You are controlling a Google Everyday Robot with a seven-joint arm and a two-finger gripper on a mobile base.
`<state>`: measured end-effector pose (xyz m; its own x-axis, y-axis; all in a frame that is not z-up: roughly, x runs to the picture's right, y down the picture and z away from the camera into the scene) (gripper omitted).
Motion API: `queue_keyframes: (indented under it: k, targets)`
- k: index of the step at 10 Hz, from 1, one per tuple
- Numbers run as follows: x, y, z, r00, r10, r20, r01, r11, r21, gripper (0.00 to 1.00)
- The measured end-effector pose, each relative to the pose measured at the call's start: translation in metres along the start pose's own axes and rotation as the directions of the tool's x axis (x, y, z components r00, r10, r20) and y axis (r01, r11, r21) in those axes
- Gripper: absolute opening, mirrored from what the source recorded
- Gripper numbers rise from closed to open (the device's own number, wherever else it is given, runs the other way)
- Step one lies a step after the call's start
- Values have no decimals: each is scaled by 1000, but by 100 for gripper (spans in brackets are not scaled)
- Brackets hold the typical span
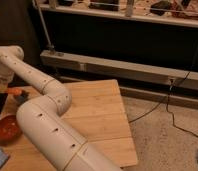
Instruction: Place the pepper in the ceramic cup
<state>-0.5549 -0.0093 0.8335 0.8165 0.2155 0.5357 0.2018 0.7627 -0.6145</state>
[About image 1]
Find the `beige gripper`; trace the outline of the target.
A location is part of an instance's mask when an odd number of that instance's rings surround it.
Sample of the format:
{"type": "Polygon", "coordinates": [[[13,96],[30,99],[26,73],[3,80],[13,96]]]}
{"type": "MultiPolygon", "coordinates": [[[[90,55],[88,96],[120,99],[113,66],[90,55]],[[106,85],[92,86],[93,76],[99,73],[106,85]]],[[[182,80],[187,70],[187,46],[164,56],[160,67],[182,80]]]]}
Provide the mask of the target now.
{"type": "Polygon", "coordinates": [[[0,76],[0,93],[5,93],[8,88],[8,84],[12,81],[11,76],[0,76]]]}

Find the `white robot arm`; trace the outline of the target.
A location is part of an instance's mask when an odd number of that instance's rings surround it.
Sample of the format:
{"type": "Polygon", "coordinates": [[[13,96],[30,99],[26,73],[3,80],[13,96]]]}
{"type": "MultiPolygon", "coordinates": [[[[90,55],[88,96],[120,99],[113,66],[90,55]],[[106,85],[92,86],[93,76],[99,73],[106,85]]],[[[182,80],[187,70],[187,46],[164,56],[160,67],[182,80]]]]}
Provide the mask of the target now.
{"type": "Polygon", "coordinates": [[[71,106],[70,91],[23,58],[21,47],[0,46],[0,87],[19,76],[40,93],[17,110],[17,122],[25,136],[57,171],[122,171],[61,119],[71,106]]]}

